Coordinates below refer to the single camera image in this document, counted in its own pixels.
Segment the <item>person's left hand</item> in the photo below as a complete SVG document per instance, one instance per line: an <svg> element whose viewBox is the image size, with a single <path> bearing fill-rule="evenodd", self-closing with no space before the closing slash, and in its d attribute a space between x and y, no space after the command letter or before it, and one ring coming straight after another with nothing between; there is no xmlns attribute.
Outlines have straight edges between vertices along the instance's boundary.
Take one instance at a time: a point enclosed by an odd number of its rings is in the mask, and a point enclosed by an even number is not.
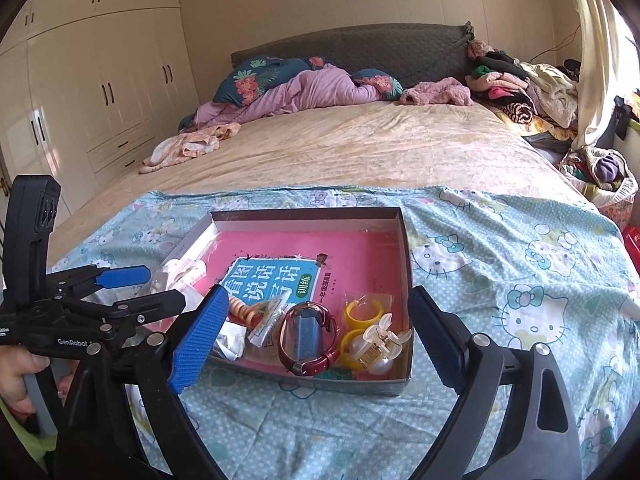
<svg viewBox="0 0 640 480"><path fill-rule="evenodd" d="M23 347L1 347L1 399L20 422L36 412L27 393L24 376L40 373L49 366L50 359L47 356L37 356Z"/></svg>

